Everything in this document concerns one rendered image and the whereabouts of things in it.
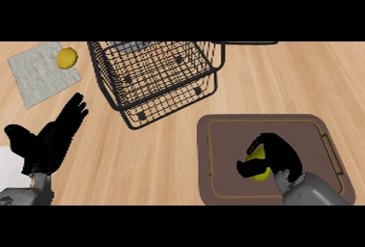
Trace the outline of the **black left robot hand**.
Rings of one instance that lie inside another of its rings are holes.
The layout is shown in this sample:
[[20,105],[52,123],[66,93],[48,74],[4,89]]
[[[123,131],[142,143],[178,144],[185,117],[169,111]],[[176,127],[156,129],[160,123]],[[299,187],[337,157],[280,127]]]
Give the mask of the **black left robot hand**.
[[24,158],[23,173],[51,175],[61,167],[73,137],[89,114],[83,95],[76,93],[58,118],[49,122],[39,134],[18,124],[5,127],[12,152]]

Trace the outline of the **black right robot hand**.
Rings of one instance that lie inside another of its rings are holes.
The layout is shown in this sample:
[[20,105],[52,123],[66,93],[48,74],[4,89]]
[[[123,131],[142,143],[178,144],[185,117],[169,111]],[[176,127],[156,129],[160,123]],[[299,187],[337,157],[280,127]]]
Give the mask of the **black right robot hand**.
[[292,145],[275,133],[262,133],[253,141],[247,154],[250,155],[264,145],[265,161],[252,160],[237,161],[237,170],[244,178],[249,178],[265,172],[271,168],[274,174],[290,170],[290,181],[295,182],[304,174],[304,163]]

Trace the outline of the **yellow lemon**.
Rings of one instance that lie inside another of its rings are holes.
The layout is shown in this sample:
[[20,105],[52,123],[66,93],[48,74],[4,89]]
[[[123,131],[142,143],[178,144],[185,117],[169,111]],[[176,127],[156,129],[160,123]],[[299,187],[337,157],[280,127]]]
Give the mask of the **yellow lemon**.
[[76,50],[64,48],[58,54],[58,66],[61,69],[70,69],[77,63],[79,55]]

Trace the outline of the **grey placemat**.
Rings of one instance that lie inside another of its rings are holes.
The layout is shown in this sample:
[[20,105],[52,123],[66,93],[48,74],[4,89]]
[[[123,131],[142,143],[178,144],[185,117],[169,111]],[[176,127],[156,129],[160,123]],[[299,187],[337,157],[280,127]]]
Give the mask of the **grey placemat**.
[[60,68],[60,52],[61,43],[49,41],[9,58],[27,109],[82,81],[76,68]]

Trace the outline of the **yellow-green pear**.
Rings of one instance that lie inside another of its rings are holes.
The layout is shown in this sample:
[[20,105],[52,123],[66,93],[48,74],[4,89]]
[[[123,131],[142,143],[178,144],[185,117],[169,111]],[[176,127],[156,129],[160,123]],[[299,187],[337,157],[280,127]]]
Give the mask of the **yellow-green pear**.
[[[255,152],[247,156],[247,161],[259,160],[265,161],[265,150],[264,147],[259,147]],[[267,168],[265,172],[252,176],[252,180],[255,181],[265,181],[271,175],[271,168]]]

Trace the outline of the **white object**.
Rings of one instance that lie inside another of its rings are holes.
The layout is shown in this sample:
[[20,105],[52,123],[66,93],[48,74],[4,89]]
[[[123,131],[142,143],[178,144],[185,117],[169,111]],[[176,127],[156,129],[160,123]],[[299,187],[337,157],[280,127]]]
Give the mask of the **white object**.
[[8,146],[0,146],[0,192],[6,188],[29,187],[32,178],[21,173],[24,159]]

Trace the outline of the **brown tray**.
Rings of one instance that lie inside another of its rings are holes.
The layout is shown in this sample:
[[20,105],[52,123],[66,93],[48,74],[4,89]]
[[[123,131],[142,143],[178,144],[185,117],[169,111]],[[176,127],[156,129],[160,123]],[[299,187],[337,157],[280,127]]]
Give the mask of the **brown tray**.
[[324,121],[311,114],[216,114],[197,125],[200,196],[209,206],[354,204]]

